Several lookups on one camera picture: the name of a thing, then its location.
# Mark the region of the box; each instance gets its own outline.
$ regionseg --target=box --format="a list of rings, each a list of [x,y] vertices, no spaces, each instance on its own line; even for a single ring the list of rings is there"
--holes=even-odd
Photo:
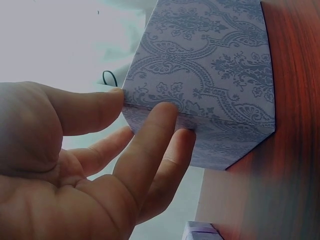
[[[223,238],[210,223],[188,221],[182,240],[223,240]]]
[[[256,0],[158,0],[123,85],[136,132],[158,103],[195,130],[191,165],[225,170],[275,131],[268,35]]]

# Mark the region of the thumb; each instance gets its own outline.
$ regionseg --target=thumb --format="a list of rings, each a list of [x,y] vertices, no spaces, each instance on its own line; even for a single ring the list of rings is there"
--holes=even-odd
[[[109,92],[73,93],[37,85],[55,109],[64,136],[105,129],[118,118],[124,104],[124,93],[120,88],[113,88]]]

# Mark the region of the table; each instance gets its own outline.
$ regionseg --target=table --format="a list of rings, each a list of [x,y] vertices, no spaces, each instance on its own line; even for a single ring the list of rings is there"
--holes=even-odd
[[[320,0],[262,3],[276,133],[225,172],[206,170],[197,221],[226,240],[320,239]]]

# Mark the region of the fingernail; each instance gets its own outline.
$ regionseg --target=fingernail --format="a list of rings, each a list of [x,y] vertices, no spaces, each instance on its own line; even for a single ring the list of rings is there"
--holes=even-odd
[[[109,93],[110,92],[122,92],[122,89],[120,87],[114,87],[109,91]]]

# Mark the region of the box lid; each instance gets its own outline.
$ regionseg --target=box lid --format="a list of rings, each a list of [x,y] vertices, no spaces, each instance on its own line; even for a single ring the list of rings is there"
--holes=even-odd
[[[271,56],[259,1],[159,0],[123,89],[128,105],[274,130]]]

